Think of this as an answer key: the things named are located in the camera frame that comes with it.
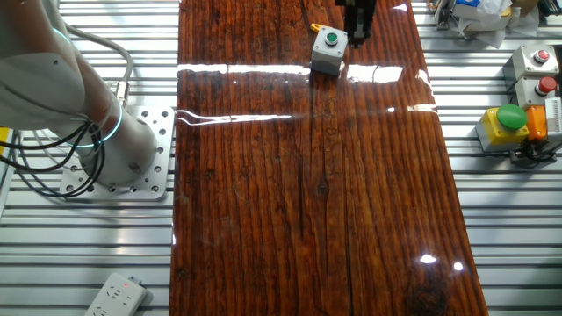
green button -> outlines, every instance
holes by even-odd
[[[326,35],[326,44],[330,46],[334,46],[335,44],[337,44],[337,34],[333,32],[328,33],[328,35]]]
[[[517,105],[505,104],[498,110],[498,120],[509,129],[520,129],[527,124],[527,114]]]
[[[334,42],[337,41],[337,35],[335,35],[335,33],[330,33],[326,36],[326,38],[328,39],[328,41]]]

cable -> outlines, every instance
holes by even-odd
[[[48,167],[48,168],[40,168],[40,169],[37,169],[37,168],[30,168],[30,167],[28,167],[28,166],[20,165],[20,164],[17,163],[17,162],[13,162],[13,161],[11,161],[10,159],[5,158],[5,157],[3,157],[3,156],[0,156],[0,161],[6,163],[6,164],[8,164],[8,165],[10,165],[10,166],[12,166],[12,167],[14,167],[14,168],[16,168],[16,169],[22,169],[22,170],[27,171],[27,172],[44,173],[44,172],[55,171],[55,170],[61,168],[62,166],[64,166],[64,165],[70,160],[70,158],[72,158],[72,154],[73,154],[73,153],[76,151],[76,149],[78,148],[78,143],[80,143],[80,141],[82,140],[82,138],[84,137],[84,135],[88,132],[88,130],[89,130],[93,125],[94,125],[93,123],[90,123],[88,126],[84,125],[84,129],[81,131],[80,135],[78,136],[78,138],[77,138],[76,141],[75,141],[75,144],[74,144],[74,145],[72,146],[72,148],[70,149],[70,152],[68,153],[68,156],[67,156],[62,162],[60,162],[60,163],[58,163],[58,164],[56,164],[56,165],[54,165],[54,166],[51,166],[51,167]]]
[[[101,163],[99,164],[99,167],[97,165],[98,163],[98,158],[100,156],[100,154],[96,154],[95,156],[95,161],[93,164],[93,169],[91,171],[91,173],[89,174],[88,179],[78,188],[72,190],[71,192],[67,192],[67,193],[60,193],[57,192],[55,190],[52,190],[51,188],[49,188],[48,186],[46,186],[33,172],[30,172],[29,174],[33,177],[33,179],[35,179],[35,181],[37,181],[37,183],[39,185],[41,185],[41,187],[43,187],[43,189],[45,190],[40,190],[38,188],[35,188],[31,185],[31,183],[25,178],[25,176],[22,173],[21,169],[16,169],[16,172],[18,173],[19,177],[22,179],[22,181],[33,191],[37,192],[38,194],[44,196],[44,197],[48,197],[48,198],[75,198],[77,196],[82,195],[84,192],[86,192],[87,190],[90,189],[91,185],[93,183],[95,183],[97,181],[97,179],[99,178],[99,175],[101,174],[101,171],[104,168],[104,164],[105,164],[105,146],[104,143],[101,140],[101,130],[99,129],[98,126],[89,126],[89,132],[91,134],[91,138],[92,140],[94,140],[94,149],[97,151],[98,148],[97,147],[101,147]],[[29,167],[29,162],[27,161],[27,157],[25,156],[25,151],[20,151],[21,155],[22,155],[22,160],[24,161],[24,164],[26,165],[27,168]],[[17,159],[15,154],[12,154],[13,159]]]
[[[82,132],[84,129],[84,126],[80,126],[78,127],[74,132],[72,132],[69,136],[61,139],[61,140],[57,140],[54,143],[48,144],[48,145],[41,145],[41,146],[24,146],[24,145],[14,145],[11,143],[7,143],[7,142],[3,142],[0,141],[0,146],[2,147],[7,147],[7,148],[12,148],[12,149],[26,149],[26,150],[41,150],[41,149],[49,149],[49,148],[53,148],[53,147],[57,147],[59,145],[62,145],[64,143],[67,143],[69,141],[71,141],[73,138],[75,138],[80,132]]]
[[[41,141],[39,135],[37,134],[37,131],[33,131],[33,136],[35,136],[35,140],[41,145],[43,146],[43,142]],[[62,150],[62,148],[60,147],[56,147],[57,149],[59,149],[60,151],[62,151],[64,154],[68,154],[67,152],[65,152],[64,150]],[[57,161],[52,155],[51,153],[49,153],[49,151],[47,149],[43,149],[43,152],[47,155],[47,157],[54,163],[59,164],[61,162]],[[85,168],[78,168],[78,169],[72,169],[71,167],[67,167],[67,166],[62,166],[63,168],[65,168],[66,170],[71,170],[71,171],[82,171],[85,170]]]
[[[120,46],[119,44],[112,42],[108,39],[104,39],[101,38],[97,35],[94,35],[92,33],[88,33],[88,32],[84,32],[81,30],[78,30],[77,28],[75,28],[74,26],[68,25],[66,24],[67,30],[68,32],[79,36],[81,38],[85,38],[87,40],[91,40],[94,43],[98,43],[100,45],[103,45],[105,47],[109,47],[115,51],[117,51],[121,56],[123,56],[126,60],[126,70],[125,70],[125,74],[123,74],[123,79],[122,81],[124,82],[128,82],[129,79],[131,79],[131,74],[133,73],[133,58],[131,57],[131,55],[129,54],[129,52],[127,52],[125,50],[125,48],[123,48],[122,46]]]

metal slotted surface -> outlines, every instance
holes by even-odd
[[[562,161],[515,169],[505,157],[484,156],[473,127],[486,108],[507,101],[501,65],[523,43],[562,44],[562,18],[550,18],[537,38],[508,35],[496,50],[435,31],[425,5],[412,3],[490,314],[560,315]],[[176,105],[177,11],[177,0],[61,1],[69,24],[132,53],[131,105]],[[123,59],[73,40],[114,85]],[[42,153],[31,160],[50,163]],[[61,172],[42,177],[58,188]],[[172,171],[168,177],[165,201],[112,206],[57,204],[15,178],[0,222],[0,315],[83,315],[112,272],[138,277],[149,289],[137,314],[167,315]]]

emergency stop button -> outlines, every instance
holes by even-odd
[[[549,92],[552,92],[556,89],[556,80],[554,80],[554,78],[552,77],[543,77],[541,78],[541,80],[538,82],[538,85],[535,87],[535,92],[539,95],[539,96],[543,96],[545,97],[546,95],[549,94]]]
[[[551,58],[551,55],[545,50],[539,50],[535,53],[535,61],[541,65],[547,62],[549,58]]]

white power strip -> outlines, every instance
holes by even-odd
[[[109,276],[85,316],[133,316],[147,290],[117,273]]]

